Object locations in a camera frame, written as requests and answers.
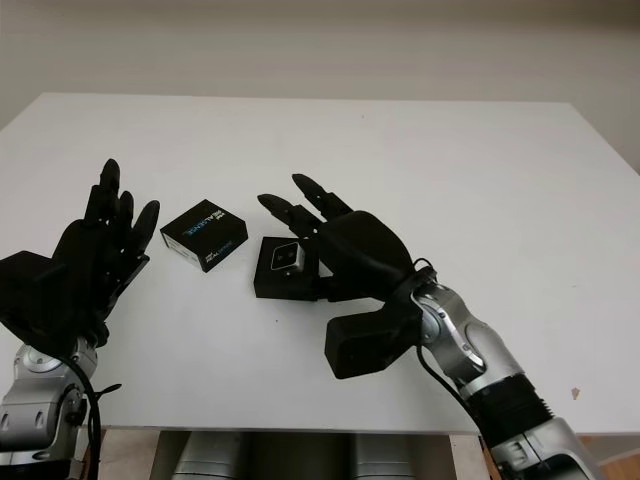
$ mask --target wire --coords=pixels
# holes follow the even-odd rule
[[[100,392],[96,392],[96,400],[100,401],[100,399],[102,398],[103,395],[106,395],[107,393],[115,392],[116,390],[118,390],[120,388],[122,388],[122,384],[121,383],[114,383],[110,387],[107,387],[107,388],[105,388],[104,390],[102,390]]]
[[[424,262],[427,265],[429,265],[431,268],[433,268],[433,265],[431,264],[431,262],[424,257],[417,258],[416,261],[413,262],[413,266],[415,267],[420,262]]]
[[[469,408],[469,405],[467,405],[465,403],[465,401],[462,399],[462,397],[460,396],[460,394],[458,392],[456,392],[453,387],[451,385],[449,385],[449,382],[447,382],[442,375],[439,375],[438,372],[436,372],[425,360],[424,355],[422,355],[422,345],[416,345],[416,353],[418,354],[418,361],[420,362],[420,365],[422,365],[422,368],[424,368],[429,375],[431,375],[433,378],[435,378],[437,380],[437,382],[442,385],[444,387],[444,389],[449,392],[451,394],[451,396],[453,398],[455,398],[455,400],[460,404],[460,406],[462,408],[464,408],[464,411],[467,412],[467,415],[469,415],[469,417],[471,418],[471,420],[473,420],[473,423],[476,424],[476,426],[478,427],[478,430],[480,431],[480,436],[482,436],[483,438],[485,438],[484,434],[482,433],[482,428],[480,428],[480,425],[478,424],[475,415],[473,414],[473,412],[471,411],[471,409]]]
[[[100,407],[98,406],[99,396],[93,390],[91,382],[89,381],[89,377],[87,377],[87,375],[76,364],[76,362],[66,356],[59,357],[59,360],[66,366],[68,366],[73,373],[76,374],[76,376],[80,380],[80,383],[82,383],[82,386],[84,387],[84,393],[87,396],[87,400],[89,401],[90,411],[89,420],[87,421],[87,434],[89,437],[89,452],[91,453],[91,460],[89,463],[87,479],[98,480],[100,450],[102,448],[102,425],[100,423]]]

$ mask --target black box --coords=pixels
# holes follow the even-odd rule
[[[208,272],[247,238],[247,225],[223,208],[203,200],[160,229],[172,250]]]
[[[256,297],[318,300],[319,264],[317,251],[306,240],[264,237],[253,279]]]

